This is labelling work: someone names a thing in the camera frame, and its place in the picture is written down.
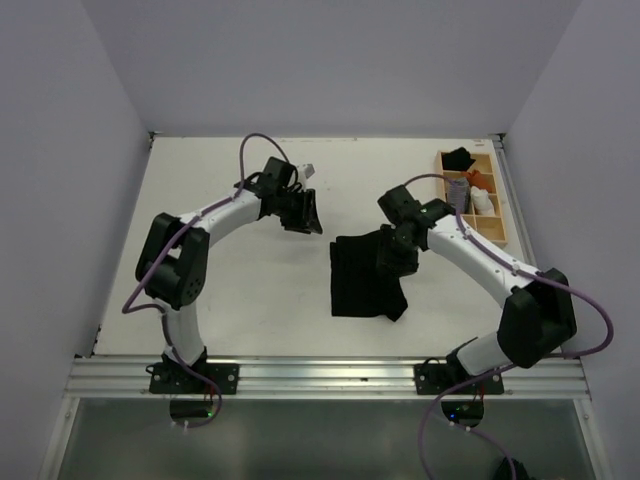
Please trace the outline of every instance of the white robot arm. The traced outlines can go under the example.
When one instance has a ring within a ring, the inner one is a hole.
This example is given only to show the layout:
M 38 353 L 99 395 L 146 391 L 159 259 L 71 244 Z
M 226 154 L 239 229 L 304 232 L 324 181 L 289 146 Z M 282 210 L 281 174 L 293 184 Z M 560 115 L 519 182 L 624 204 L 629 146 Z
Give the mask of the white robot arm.
M 449 378 L 444 379 L 442 387 L 511 363 L 530 368 L 576 334 L 569 293 L 515 273 L 524 271 L 568 285 L 558 270 L 542 273 L 522 263 L 466 222 L 458 223 L 455 210 L 444 201 L 420 204 L 404 185 L 389 190 L 378 204 L 393 224 L 381 227 L 383 240 L 377 258 L 381 274 L 415 273 L 418 250 L 432 250 L 478 282 L 502 308 L 497 332 L 472 339 L 447 356 Z M 511 268 L 480 251 L 469 241 L 470 235 Z M 425 363 L 425 374 L 429 368 L 432 367 Z
M 262 172 L 247 178 L 242 190 L 227 197 L 218 208 L 185 213 L 178 217 L 158 215 L 151 225 L 136 267 L 140 281 L 152 268 L 169 239 L 192 219 L 198 218 L 177 247 L 177 256 L 167 255 L 150 277 L 145 292 L 166 312 L 166 332 L 172 345 L 164 350 L 163 362 L 180 373 L 177 352 L 184 364 L 206 362 L 206 349 L 198 329 L 196 298 L 206 280 L 207 254 L 213 245 L 234 230 L 267 215 L 280 217 L 285 230 L 322 233 L 315 191 L 306 188 L 314 173 L 312 165 L 294 167 L 270 158 Z

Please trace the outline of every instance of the white wall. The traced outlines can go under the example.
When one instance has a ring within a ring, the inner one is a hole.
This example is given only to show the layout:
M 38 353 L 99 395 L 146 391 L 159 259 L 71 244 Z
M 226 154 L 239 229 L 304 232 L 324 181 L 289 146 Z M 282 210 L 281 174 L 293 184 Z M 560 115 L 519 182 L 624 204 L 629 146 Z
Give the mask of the white wall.
M 3 1 L 0 69 L 0 477 L 22 480 L 91 349 L 147 146 L 78 1 Z
M 83 0 L 171 135 L 479 136 L 515 120 L 579 0 Z
M 539 263 L 601 299 L 617 328 L 585 367 L 618 480 L 639 469 L 639 18 L 634 0 L 584 0 L 507 135 Z M 597 314 L 576 310 L 576 346 L 601 341 Z

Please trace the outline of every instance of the black cloth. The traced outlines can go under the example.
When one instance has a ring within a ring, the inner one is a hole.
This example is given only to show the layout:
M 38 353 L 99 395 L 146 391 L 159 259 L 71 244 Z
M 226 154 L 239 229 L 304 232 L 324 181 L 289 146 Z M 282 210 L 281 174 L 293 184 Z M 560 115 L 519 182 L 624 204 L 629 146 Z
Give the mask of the black cloth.
M 460 147 L 453 152 L 442 154 L 442 169 L 443 170 L 455 170 L 458 172 L 465 172 L 469 170 L 469 167 L 475 163 L 475 160 L 471 158 L 469 151 Z
M 331 315 L 377 317 L 394 322 L 407 309 L 398 277 L 376 270 L 380 230 L 331 243 Z

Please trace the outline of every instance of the wooden compartment box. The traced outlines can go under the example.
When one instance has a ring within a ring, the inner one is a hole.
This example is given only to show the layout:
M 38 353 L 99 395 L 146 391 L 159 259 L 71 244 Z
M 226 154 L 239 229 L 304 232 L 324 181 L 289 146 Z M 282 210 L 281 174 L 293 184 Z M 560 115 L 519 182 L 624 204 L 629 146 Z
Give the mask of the wooden compartment box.
M 444 170 L 442 168 L 442 154 L 447 152 L 438 152 L 436 155 L 435 172 L 451 179 L 462 177 L 461 172 L 452 170 Z M 492 241 L 499 247 L 504 247 L 507 244 L 507 232 L 504 226 L 504 218 L 502 216 L 502 207 L 500 202 L 500 194 L 496 188 L 496 178 L 491 162 L 491 156 L 486 153 L 473 153 L 471 152 L 471 158 L 475 160 L 474 164 L 469 170 L 478 170 L 485 179 L 489 182 L 493 189 L 493 193 L 489 193 L 489 199 L 493 203 L 493 207 L 496 211 L 495 216 L 479 215 L 476 213 L 473 207 L 473 202 L 469 202 L 468 213 L 462 215 L 462 218 L 471 225 L 488 240 Z M 437 181 L 438 197 L 447 201 L 447 195 L 449 191 L 449 184 L 444 180 Z

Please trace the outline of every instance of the white table surface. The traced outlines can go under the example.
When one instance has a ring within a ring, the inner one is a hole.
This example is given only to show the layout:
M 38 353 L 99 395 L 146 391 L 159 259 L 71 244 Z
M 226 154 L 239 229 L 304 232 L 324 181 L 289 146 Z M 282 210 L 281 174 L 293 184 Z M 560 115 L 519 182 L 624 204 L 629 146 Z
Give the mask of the white table surface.
M 490 140 L 278 139 L 292 163 L 313 163 L 309 188 L 317 190 L 323 235 L 285 232 L 267 217 L 242 227 L 209 252 L 206 286 L 198 298 L 200 331 L 210 355 L 431 356 L 445 355 L 470 338 L 497 329 L 501 310 L 471 278 L 432 252 L 419 272 L 401 280 L 409 308 L 396 322 L 386 317 L 331 316 L 329 242 L 361 235 L 385 218 L 377 199 L 408 178 L 434 170 L 438 150 L 460 146 L 489 153 L 502 197 L 510 254 L 522 258 L 503 179 Z M 159 317 L 122 315 L 135 285 L 134 269 L 151 220 L 212 203 L 239 178 L 239 138 L 158 138 L 142 184 L 129 235 L 103 318 L 95 353 L 162 352 Z M 247 173 L 261 170 L 267 142 L 247 145 Z M 435 197 L 435 181 L 410 190 Z M 147 301 L 141 295 L 138 303 Z

